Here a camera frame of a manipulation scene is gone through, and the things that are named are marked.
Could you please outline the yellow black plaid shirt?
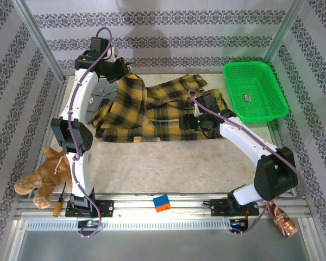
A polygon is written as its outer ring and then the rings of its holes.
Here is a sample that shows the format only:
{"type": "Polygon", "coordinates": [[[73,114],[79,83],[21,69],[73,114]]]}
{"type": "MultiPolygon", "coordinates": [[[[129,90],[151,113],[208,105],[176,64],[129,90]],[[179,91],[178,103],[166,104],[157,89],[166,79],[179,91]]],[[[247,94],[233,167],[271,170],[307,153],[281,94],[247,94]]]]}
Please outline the yellow black plaid shirt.
{"type": "Polygon", "coordinates": [[[195,112],[188,91],[210,94],[220,110],[227,104],[218,89],[205,90],[207,82],[198,74],[186,74],[171,81],[146,87],[142,78],[131,73],[118,82],[114,100],[102,99],[91,118],[95,137],[106,142],[194,141],[216,138],[214,131],[195,128],[181,130],[179,119],[195,112]]]}

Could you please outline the green plastic basket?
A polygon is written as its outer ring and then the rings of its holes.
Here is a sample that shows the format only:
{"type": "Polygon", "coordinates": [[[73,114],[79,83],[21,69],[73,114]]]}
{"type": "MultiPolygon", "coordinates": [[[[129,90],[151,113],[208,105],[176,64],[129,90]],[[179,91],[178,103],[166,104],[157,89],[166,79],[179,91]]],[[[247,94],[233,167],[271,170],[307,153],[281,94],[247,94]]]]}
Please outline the green plastic basket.
{"type": "Polygon", "coordinates": [[[268,122],[289,113],[283,92],[267,64],[261,61],[228,63],[223,74],[235,113],[242,122],[268,122]],[[250,94],[252,101],[246,102],[244,94],[250,94]]]}

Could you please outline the folded grey shirt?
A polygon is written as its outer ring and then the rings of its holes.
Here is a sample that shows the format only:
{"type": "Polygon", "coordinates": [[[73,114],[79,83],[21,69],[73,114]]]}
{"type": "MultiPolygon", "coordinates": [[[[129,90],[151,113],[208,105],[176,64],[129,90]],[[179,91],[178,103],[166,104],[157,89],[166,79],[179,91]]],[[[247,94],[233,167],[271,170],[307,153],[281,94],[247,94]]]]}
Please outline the folded grey shirt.
{"type": "Polygon", "coordinates": [[[105,99],[114,100],[117,95],[118,82],[109,83],[106,79],[100,79],[91,94],[87,110],[86,123],[90,123],[93,115],[99,108],[101,101],[105,99]]]}

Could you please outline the blue orange toy block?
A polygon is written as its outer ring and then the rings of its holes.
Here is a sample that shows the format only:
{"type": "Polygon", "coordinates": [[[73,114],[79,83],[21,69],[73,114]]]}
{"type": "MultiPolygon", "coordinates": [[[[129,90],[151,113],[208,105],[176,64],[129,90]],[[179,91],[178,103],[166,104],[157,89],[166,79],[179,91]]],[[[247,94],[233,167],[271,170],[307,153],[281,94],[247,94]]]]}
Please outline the blue orange toy block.
{"type": "Polygon", "coordinates": [[[153,203],[157,213],[168,210],[171,207],[168,195],[162,195],[156,198],[153,198],[153,203]]]}

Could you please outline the small electronics board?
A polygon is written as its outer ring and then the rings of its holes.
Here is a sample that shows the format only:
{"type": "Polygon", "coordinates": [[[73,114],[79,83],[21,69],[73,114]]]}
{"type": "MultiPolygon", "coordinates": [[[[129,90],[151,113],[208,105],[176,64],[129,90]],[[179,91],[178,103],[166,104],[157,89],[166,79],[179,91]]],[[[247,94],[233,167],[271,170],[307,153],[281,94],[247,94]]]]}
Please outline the small electronics board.
{"type": "Polygon", "coordinates": [[[80,220],[78,221],[78,228],[96,228],[98,224],[98,220],[80,220]]]}
{"type": "Polygon", "coordinates": [[[248,219],[230,219],[230,225],[234,229],[246,230],[248,228],[248,219]]]}

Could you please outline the brown teddy bear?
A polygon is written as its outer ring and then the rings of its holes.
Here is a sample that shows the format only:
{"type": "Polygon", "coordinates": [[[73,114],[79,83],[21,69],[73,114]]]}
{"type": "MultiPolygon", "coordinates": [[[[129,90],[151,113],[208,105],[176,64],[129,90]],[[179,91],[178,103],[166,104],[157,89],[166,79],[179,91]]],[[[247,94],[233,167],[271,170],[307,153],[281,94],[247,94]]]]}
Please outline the brown teddy bear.
{"type": "Polygon", "coordinates": [[[19,195],[28,195],[35,188],[39,188],[33,198],[34,204],[39,209],[51,205],[51,195],[60,185],[72,186],[70,164],[64,151],[56,151],[49,146],[43,148],[46,160],[25,178],[21,178],[14,185],[14,190],[19,195]]]}

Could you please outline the brown drink pouch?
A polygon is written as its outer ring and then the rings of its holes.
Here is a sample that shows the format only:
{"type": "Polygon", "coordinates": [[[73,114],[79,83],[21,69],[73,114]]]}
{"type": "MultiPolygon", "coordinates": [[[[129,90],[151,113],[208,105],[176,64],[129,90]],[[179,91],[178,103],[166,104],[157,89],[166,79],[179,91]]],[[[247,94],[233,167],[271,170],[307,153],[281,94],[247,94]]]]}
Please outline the brown drink pouch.
{"type": "Polygon", "coordinates": [[[289,238],[299,231],[293,220],[287,215],[285,211],[276,205],[274,201],[263,200],[263,203],[268,204],[269,214],[284,237],[289,238]]]}

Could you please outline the aluminium side rail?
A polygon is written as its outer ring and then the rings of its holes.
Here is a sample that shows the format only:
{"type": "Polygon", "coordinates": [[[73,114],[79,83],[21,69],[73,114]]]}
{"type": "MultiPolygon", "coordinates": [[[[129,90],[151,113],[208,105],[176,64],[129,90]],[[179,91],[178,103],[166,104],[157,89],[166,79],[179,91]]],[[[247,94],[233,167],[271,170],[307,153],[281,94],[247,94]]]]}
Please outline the aluminium side rail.
{"type": "Polygon", "coordinates": [[[270,144],[274,144],[277,147],[274,152],[287,161],[283,162],[272,153],[268,156],[260,153],[254,178],[255,187],[265,193],[264,199],[268,201],[275,198],[295,200],[299,197],[299,171],[296,169],[293,152],[284,146],[280,121],[274,119],[250,123],[248,126],[270,144]]]}
{"type": "Polygon", "coordinates": [[[63,102],[63,99],[64,99],[64,95],[65,95],[65,91],[66,91],[66,88],[67,88],[67,85],[68,85],[68,77],[66,77],[64,79],[64,82],[62,84],[60,84],[59,86],[59,89],[58,89],[58,92],[56,93],[56,96],[55,96],[55,100],[54,100],[54,104],[53,104],[53,108],[51,110],[51,113],[50,113],[50,116],[49,116],[49,120],[47,122],[47,126],[46,126],[46,129],[45,129],[45,136],[44,136],[44,139],[41,143],[41,150],[40,150],[40,153],[39,153],[39,156],[36,160],[36,164],[35,164],[35,169],[37,170],[37,168],[40,166],[40,164],[43,162],[44,160],[44,155],[43,155],[43,148],[45,146],[49,146],[52,142],[52,138],[53,138],[53,131],[51,129],[51,121],[53,118],[57,117],[59,115],[59,111],[60,111],[60,108],[61,108],[61,105],[62,105],[62,102],[63,102]]]}

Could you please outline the aluminium frame post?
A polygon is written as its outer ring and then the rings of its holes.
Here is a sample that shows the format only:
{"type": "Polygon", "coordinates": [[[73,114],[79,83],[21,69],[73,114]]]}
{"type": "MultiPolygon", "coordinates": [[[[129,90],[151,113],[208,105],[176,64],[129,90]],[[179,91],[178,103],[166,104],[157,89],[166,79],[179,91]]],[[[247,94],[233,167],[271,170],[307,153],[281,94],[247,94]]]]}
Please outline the aluminium frame post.
{"type": "Polygon", "coordinates": [[[275,36],[262,59],[263,63],[269,65],[272,62],[305,2],[306,0],[292,1],[281,25],[278,28],[278,31],[275,33],[275,36]]]}
{"type": "Polygon", "coordinates": [[[59,83],[64,83],[66,76],[63,73],[59,63],[57,62],[47,40],[45,39],[41,29],[39,28],[33,14],[29,10],[25,0],[11,0],[22,21],[28,28],[31,36],[33,37],[37,47],[43,54],[48,66],[57,78],[59,83]]]}

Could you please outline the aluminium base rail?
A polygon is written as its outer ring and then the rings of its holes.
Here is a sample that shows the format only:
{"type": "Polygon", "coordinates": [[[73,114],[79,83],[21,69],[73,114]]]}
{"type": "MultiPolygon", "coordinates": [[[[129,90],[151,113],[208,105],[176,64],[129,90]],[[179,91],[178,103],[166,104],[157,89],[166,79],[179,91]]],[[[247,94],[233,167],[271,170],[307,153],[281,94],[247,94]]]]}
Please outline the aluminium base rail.
{"type": "MultiPolygon", "coordinates": [[[[52,217],[52,212],[59,199],[59,193],[53,193],[51,206],[46,209],[37,208],[32,198],[22,198],[18,201],[14,217],[16,219],[22,216],[45,216],[52,217]]],[[[171,208],[165,212],[157,213],[154,209],[153,198],[159,194],[133,194],[133,193],[97,193],[99,200],[113,200],[115,218],[125,218],[131,215],[153,216],[156,218],[202,218],[210,217],[211,210],[203,204],[204,201],[213,198],[226,198],[225,194],[169,194],[168,199],[171,208]]]]}

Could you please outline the orange handled screwdriver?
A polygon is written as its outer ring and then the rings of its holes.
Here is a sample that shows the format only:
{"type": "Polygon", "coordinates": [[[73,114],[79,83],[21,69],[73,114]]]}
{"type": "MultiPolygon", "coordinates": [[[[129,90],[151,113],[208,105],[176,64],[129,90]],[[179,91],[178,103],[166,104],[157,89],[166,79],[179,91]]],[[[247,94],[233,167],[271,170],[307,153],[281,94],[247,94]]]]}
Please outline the orange handled screwdriver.
{"type": "Polygon", "coordinates": [[[59,199],[55,205],[55,208],[53,210],[53,217],[55,218],[58,218],[60,216],[60,211],[61,211],[61,207],[62,207],[62,203],[63,203],[63,200],[64,200],[64,191],[65,191],[65,188],[66,188],[66,183],[64,184],[64,187],[63,187],[63,190],[59,196],[59,199]]]}

